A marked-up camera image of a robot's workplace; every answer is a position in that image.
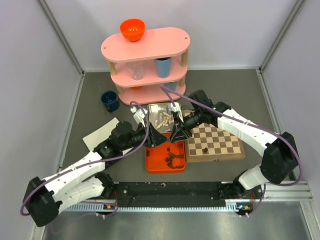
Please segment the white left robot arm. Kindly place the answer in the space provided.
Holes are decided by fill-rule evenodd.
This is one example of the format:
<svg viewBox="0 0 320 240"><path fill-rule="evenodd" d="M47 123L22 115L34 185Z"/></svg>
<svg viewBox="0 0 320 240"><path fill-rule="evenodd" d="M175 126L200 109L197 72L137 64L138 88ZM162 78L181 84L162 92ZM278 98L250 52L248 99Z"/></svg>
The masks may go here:
<svg viewBox="0 0 320 240"><path fill-rule="evenodd" d="M31 216L37 227L52 222L62 211L81 201L101 196L109 198L114 191L103 171L125 154L129 156L142 146L158 147L169 141L149 122L136 130L127 121L118 122L110 136L82 159L49 177L31 179L22 201L21 215Z"/></svg>

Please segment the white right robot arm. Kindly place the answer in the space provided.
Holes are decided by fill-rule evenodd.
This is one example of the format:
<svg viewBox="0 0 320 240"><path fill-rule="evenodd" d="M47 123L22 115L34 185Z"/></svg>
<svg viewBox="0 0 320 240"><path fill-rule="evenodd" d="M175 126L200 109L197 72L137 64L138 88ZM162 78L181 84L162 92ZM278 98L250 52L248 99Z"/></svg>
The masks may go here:
<svg viewBox="0 0 320 240"><path fill-rule="evenodd" d="M214 104L203 90L183 98L192 103L194 111L187 116L173 113L171 143L187 140L192 136L193 128L206 123L238 137L262 157L261 164L244 171L234 180L233 192L237 197L245 198L254 187L266 183L284 187L285 178L296 167L301 167L295 139L290 133L279 134L256 125L228 104Z"/></svg>

